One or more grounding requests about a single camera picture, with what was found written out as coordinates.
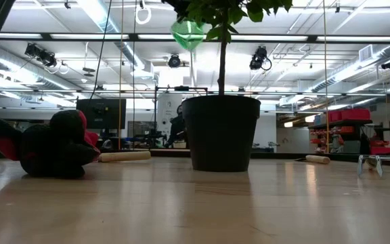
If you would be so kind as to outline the hand rake wooden handle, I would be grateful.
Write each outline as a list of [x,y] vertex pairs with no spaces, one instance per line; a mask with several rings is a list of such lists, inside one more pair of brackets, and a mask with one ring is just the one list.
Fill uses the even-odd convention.
[[390,156],[360,155],[357,162],[357,175],[361,176],[364,164],[375,169],[380,177],[383,176],[383,162],[390,162]]
[[139,161],[139,160],[148,160],[151,158],[149,151],[139,151],[139,152],[110,152],[102,153],[98,161],[102,163],[112,163],[112,162],[121,162],[121,161]]

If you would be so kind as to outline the green spray bottle white nozzle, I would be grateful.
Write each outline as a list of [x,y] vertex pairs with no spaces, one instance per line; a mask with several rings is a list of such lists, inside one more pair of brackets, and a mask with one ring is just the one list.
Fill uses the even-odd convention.
[[204,40],[203,25],[189,20],[176,21],[171,26],[174,40],[188,51],[194,51]]

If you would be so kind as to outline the wide steel trowel wooden handle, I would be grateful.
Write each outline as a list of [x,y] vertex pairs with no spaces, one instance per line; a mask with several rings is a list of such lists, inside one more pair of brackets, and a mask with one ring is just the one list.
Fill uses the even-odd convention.
[[330,159],[328,157],[317,156],[317,155],[306,155],[303,158],[296,159],[296,161],[306,162],[306,163],[318,163],[318,164],[324,164],[324,165],[327,165],[330,163]]

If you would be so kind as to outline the red and black garden glove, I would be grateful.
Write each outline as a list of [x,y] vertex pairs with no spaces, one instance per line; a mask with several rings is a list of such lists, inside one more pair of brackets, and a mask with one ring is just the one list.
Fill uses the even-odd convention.
[[47,124],[19,131],[0,118],[0,153],[19,161],[33,177],[80,178],[83,166],[97,161],[98,135],[87,131],[87,119],[80,110],[63,110]]

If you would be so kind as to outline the person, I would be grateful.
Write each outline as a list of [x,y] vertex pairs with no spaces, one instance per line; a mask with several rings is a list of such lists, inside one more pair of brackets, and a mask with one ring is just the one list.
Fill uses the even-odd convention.
[[177,116],[171,119],[171,132],[169,139],[165,143],[165,148],[170,147],[174,142],[180,140],[187,141],[186,125],[183,119],[183,108],[181,104],[177,107]]

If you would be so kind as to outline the green plant in black pot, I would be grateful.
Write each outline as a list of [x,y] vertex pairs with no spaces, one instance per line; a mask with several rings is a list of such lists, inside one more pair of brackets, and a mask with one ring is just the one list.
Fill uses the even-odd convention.
[[289,10],[293,0],[161,1],[173,7],[178,20],[210,24],[206,38],[220,42],[218,94],[188,98],[181,104],[193,169],[247,171],[261,103],[225,94],[226,49],[241,19],[261,22],[280,8]]

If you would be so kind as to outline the shelf rack with red bins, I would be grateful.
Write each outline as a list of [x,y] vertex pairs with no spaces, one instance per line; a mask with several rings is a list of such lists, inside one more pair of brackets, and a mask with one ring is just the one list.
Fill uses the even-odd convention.
[[309,143],[319,154],[359,154],[369,152],[363,128],[371,124],[366,108],[333,110],[314,117],[309,126]]

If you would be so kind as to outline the red storage boxes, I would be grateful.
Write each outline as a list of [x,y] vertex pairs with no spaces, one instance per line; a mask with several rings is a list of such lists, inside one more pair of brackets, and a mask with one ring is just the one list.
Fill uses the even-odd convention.
[[390,155],[390,142],[373,136],[370,139],[370,152],[372,155]]

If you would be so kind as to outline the black aluminium table frame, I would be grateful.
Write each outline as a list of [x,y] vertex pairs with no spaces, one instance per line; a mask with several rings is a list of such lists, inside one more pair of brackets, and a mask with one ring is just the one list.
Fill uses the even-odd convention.
[[[134,152],[150,151],[152,157],[183,157],[190,158],[189,149],[163,149],[163,148],[139,148]],[[282,153],[282,152],[252,152],[252,159],[300,159],[307,155],[307,153]],[[344,161],[357,163],[359,155],[353,154],[329,154],[324,155],[329,157],[331,161]]]

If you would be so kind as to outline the overhead light bar frame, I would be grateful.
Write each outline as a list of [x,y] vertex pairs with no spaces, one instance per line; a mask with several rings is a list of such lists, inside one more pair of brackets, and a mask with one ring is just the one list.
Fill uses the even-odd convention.
[[[171,42],[173,35],[163,33],[1,33],[0,41],[130,41],[130,42]],[[390,44],[390,36],[373,35],[252,35],[233,34],[236,43],[314,43],[321,44]]]

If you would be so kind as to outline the silver ventilation duct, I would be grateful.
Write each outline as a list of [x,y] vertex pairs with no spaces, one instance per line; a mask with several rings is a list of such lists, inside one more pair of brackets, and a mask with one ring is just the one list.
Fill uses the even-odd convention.
[[358,52],[354,58],[340,67],[328,71],[326,76],[315,80],[305,91],[319,92],[328,86],[344,81],[372,66],[387,63],[390,60],[390,45],[370,44]]

